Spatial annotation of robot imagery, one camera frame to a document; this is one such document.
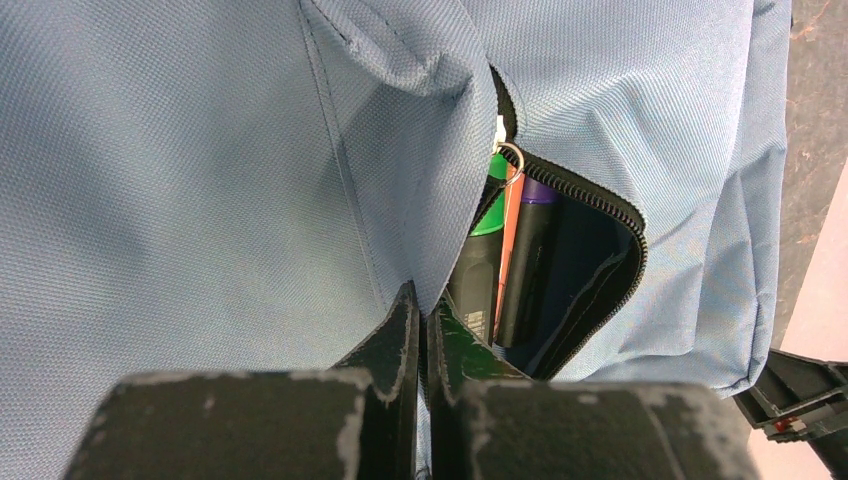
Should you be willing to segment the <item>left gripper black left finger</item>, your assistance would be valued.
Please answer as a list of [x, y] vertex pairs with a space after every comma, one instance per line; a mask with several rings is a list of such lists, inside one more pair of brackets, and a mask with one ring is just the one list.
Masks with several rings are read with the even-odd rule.
[[145, 372], [94, 413], [69, 479], [411, 479], [420, 312], [403, 284], [332, 367]]

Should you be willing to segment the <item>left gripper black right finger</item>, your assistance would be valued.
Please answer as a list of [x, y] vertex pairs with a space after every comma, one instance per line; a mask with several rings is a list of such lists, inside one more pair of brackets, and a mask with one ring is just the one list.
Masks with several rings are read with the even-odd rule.
[[680, 383], [528, 378], [443, 295], [426, 321], [435, 479], [754, 479], [728, 407]]

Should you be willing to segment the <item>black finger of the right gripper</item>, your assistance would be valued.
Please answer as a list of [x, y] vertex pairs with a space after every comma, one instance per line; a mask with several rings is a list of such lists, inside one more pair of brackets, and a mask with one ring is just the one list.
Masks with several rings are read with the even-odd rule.
[[733, 399], [776, 443], [808, 444], [833, 479], [847, 477], [847, 364], [772, 349], [756, 383]]

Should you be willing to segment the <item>blue grey backpack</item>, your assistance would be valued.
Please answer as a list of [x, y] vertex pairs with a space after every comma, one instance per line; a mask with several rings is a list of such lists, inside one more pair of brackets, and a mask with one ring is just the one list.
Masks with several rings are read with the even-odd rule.
[[774, 325], [788, 1], [5, 1], [1, 475], [128, 374], [323, 369], [436, 304], [496, 126], [566, 192], [540, 379], [728, 396]]

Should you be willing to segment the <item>purple highlighter marker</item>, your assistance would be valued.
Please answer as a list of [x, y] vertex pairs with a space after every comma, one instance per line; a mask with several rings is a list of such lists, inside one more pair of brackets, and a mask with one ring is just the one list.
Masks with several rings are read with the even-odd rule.
[[557, 191], [524, 180], [496, 339], [504, 348], [532, 340], [541, 323], [560, 210]]

